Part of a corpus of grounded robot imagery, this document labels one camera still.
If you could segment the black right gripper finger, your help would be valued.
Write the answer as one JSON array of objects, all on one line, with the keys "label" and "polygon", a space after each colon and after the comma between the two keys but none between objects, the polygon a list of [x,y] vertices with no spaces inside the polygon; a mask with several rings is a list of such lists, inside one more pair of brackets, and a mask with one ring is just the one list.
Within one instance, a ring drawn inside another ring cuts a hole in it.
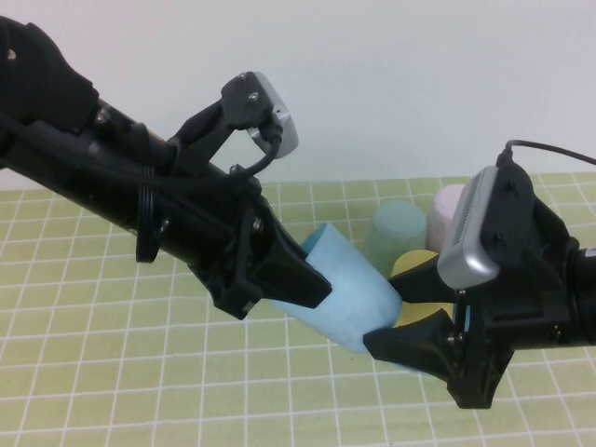
[{"label": "black right gripper finger", "polygon": [[440,380],[454,377],[454,324],[445,310],[413,323],[368,332],[363,343],[374,359],[427,373]]},{"label": "black right gripper finger", "polygon": [[429,260],[388,280],[406,303],[454,303],[456,292],[440,278],[437,261]]}]

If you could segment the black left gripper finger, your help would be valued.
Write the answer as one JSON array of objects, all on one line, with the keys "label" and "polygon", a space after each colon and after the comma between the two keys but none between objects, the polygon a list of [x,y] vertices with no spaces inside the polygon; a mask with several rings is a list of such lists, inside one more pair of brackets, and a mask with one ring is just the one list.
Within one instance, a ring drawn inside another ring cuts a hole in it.
[{"label": "black left gripper finger", "polygon": [[306,260],[306,251],[280,223],[267,225],[257,241],[253,279],[265,298],[316,308],[331,293],[331,283]]}]

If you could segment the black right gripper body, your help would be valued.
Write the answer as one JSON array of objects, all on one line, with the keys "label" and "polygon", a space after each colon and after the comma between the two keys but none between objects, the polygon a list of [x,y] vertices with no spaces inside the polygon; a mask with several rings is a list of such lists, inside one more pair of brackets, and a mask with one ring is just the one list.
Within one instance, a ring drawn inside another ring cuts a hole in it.
[{"label": "black right gripper body", "polygon": [[582,344],[582,250],[536,197],[493,198],[470,220],[446,255],[446,283],[464,294],[447,388],[460,408],[488,409],[515,352]]}]

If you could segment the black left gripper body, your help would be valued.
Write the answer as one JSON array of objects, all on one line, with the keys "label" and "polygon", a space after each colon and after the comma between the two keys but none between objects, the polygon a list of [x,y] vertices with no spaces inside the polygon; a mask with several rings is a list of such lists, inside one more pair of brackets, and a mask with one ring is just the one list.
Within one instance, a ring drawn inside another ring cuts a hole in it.
[{"label": "black left gripper body", "polygon": [[[266,148],[247,168],[224,172],[211,160],[237,130],[256,130]],[[196,254],[187,264],[211,295],[215,306],[243,319],[258,303],[262,289],[253,279],[261,234],[272,219],[256,176],[279,152],[279,121],[269,100],[242,105],[219,100],[187,119],[168,140],[176,156],[165,190],[183,216],[178,225],[190,232]]]}]

